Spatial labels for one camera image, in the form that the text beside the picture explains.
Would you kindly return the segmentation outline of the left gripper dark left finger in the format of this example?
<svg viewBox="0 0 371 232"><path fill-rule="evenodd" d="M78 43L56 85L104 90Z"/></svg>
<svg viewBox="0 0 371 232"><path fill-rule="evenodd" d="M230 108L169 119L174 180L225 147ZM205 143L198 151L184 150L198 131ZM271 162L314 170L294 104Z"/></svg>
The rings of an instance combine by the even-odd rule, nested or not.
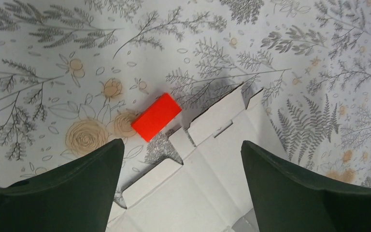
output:
<svg viewBox="0 0 371 232"><path fill-rule="evenodd" d="M125 145L114 139L91 153L0 188L0 232L103 232Z"/></svg>

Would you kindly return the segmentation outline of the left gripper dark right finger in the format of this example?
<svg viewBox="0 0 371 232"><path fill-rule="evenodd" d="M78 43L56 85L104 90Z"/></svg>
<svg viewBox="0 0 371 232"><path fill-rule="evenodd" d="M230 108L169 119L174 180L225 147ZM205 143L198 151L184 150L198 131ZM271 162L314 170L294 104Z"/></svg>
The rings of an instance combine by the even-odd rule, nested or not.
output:
<svg viewBox="0 0 371 232"><path fill-rule="evenodd" d="M317 174L250 141L241 158L261 232L371 232L371 188Z"/></svg>

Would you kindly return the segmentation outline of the white cardboard paper box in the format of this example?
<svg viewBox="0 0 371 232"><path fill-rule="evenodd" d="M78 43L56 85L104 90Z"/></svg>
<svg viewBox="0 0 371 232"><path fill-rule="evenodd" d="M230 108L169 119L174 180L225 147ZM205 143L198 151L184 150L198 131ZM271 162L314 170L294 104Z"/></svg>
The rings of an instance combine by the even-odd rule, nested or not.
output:
<svg viewBox="0 0 371 232"><path fill-rule="evenodd" d="M183 160L165 159L112 205L109 232L257 232L241 146L251 141L286 159L262 105L264 90L248 103L237 87L169 137Z"/></svg>

